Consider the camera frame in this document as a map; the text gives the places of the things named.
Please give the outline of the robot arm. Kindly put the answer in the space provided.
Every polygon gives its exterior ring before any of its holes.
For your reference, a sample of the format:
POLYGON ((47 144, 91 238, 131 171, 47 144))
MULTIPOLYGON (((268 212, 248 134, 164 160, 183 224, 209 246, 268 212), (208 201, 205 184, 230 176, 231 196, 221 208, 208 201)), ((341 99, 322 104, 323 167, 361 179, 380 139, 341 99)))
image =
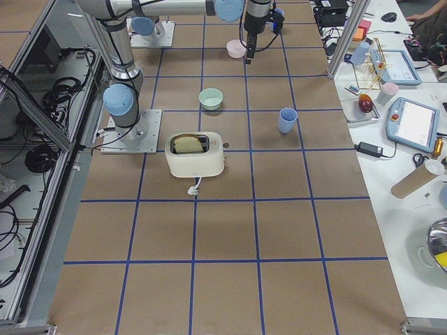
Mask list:
POLYGON ((263 33, 270 17, 271 1, 249 0, 244 16, 244 30, 247 33, 245 64, 249 65, 255 56, 258 35, 263 33))
POLYGON ((148 131, 139 107, 143 74, 134 61, 127 19, 149 20, 151 35, 160 16, 206 15, 234 22, 244 10, 243 1, 78 1, 77 5, 95 21, 92 31, 111 60, 109 71, 114 81, 105 90, 103 101, 115 123, 117 138, 125 142, 139 140, 148 131))

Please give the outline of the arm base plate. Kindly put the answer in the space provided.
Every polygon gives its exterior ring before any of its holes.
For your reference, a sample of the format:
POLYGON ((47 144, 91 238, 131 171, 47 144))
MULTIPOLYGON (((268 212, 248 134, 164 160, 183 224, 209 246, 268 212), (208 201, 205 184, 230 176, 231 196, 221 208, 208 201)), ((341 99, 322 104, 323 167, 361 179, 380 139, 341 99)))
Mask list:
POLYGON ((147 17, 134 17, 129 21, 131 47, 133 49, 149 49, 171 47, 175 23, 158 21, 147 17))
POLYGON ((106 145, 101 147, 104 154, 155 154, 161 126, 162 109, 140 111, 139 122, 127 133, 123 128, 116 128, 112 117, 108 127, 114 128, 104 135, 106 145))

